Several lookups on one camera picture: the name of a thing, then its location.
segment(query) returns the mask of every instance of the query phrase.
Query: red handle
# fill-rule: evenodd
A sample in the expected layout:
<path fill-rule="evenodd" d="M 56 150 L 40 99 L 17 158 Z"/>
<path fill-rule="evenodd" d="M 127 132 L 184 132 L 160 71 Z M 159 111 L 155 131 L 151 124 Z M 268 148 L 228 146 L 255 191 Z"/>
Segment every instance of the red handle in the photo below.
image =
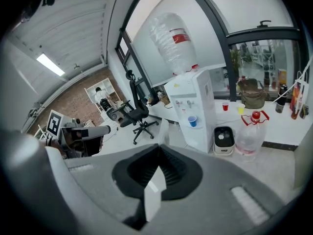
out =
<path fill-rule="evenodd" d="M 263 113 L 263 115 L 266 117 L 265 120 L 269 120 L 269 116 L 266 114 L 265 111 L 261 111 Z"/>
<path fill-rule="evenodd" d="M 246 116 L 246 117 L 250 117 L 250 116 L 241 115 L 241 119 L 243 120 L 243 122 L 245 123 L 245 125 L 248 126 L 248 125 L 251 124 L 251 123 L 247 123 L 247 122 L 245 121 L 245 119 L 244 119 L 244 116 Z"/>

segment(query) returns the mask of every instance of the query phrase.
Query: yellow cup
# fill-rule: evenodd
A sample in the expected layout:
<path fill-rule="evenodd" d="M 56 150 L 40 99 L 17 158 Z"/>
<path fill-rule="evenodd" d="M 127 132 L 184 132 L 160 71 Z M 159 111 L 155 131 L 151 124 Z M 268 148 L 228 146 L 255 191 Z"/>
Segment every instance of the yellow cup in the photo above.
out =
<path fill-rule="evenodd" d="M 245 112 L 245 105 L 244 104 L 239 104 L 238 106 L 237 106 L 237 108 L 238 108 L 238 113 L 240 114 L 240 115 L 242 115 L 242 114 L 244 114 L 244 112 Z"/>

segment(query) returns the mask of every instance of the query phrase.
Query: red cup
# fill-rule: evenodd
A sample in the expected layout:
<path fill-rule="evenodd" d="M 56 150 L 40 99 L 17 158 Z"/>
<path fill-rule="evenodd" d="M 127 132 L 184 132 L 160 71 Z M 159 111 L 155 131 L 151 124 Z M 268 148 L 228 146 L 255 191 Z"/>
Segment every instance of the red cup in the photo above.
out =
<path fill-rule="evenodd" d="M 228 103 L 227 103 L 227 102 L 224 102 L 224 103 L 223 103 L 223 110 L 224 110 L 224 111 L 227 111 L 227 110 L 228 110 Z"/>

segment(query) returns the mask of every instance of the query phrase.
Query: black office chair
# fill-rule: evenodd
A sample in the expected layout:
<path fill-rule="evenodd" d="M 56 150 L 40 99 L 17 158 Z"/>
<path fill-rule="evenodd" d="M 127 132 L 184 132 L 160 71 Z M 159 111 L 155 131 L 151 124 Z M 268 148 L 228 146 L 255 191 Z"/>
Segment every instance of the black office chair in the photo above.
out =
<path fill-rule="evenodd" d="M 136 109 L 134 109 L 130 104 L 130 100 L 128 100 L 126 103 L 123 103 L 121 105 L 121 107 L 119 107 L 116 110 L 108 110 L 107 114 L 108 117 L 112 120 L 114 120 L 114 114 L 115 112 L 119 111 L 121 112 L 125 118 L 124 120 L 121 122 L 121 127 L 125 127 L 130 125 L 131 123 L 133 125 L 136 125 L 137 122 L 139 122 L 140 127 L 138 127 L 137 129 L 134 129 L 133 132 L 134 134 L 136 134 L 135 138 L 134 138 L 134 144 L 137 144 L 136 139 L 138 138 L 138 136 L 140 135 L 140 133 L 142 131 L 145 131 L 146 133 L 148 133 L 150 135 L 151 139 L 154 139 L 154 136 L 147 130 L 147 127 L 156 124 L 158 125 L 157 121 L 154 121 L 152 123 L 147 123 L 147 122 L 142 122 L 143 118 L 146 118 L 149 115 L 149 110 L 147 108 L 147 106 L 145 106 L 140 99 L 138 99 L 138 94 L 136 91 L 136 86 L 135 86 L 135 75 L 133 74 L 133 72 L 131 70 L 126 72 L 126 78 L 129 80 L 129 85 L 131 87 L 132 93 L 133 93 L 133 98 L 134 98 L 134 104 Z M 125 112 L 125 107 L 128 106 L 131 111 L 126 113 Z"/>

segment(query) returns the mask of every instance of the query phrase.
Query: large plastic water jug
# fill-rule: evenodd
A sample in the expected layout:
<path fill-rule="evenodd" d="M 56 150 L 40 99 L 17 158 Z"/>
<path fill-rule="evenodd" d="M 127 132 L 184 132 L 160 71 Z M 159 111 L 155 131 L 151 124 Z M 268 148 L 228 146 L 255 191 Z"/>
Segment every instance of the large plastic water jug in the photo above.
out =
<path fill-rule="evenodd" d="M 173 74 L 198 67 L 196 50 L 187 26 L 175 13 L 164 13 L 149 21 L 150 37 Z"/>
<path fill-rule="evenodd" d="M 269 120 L 269 117 L 264 111 L 254 111 L 251 116 L 243 115 L 241 119 L 243 124 L 235 138 L 235 153 L 239 154 L 243 161 L 252 161 L 264 142 L 266 135 L 264 122 Z"/>

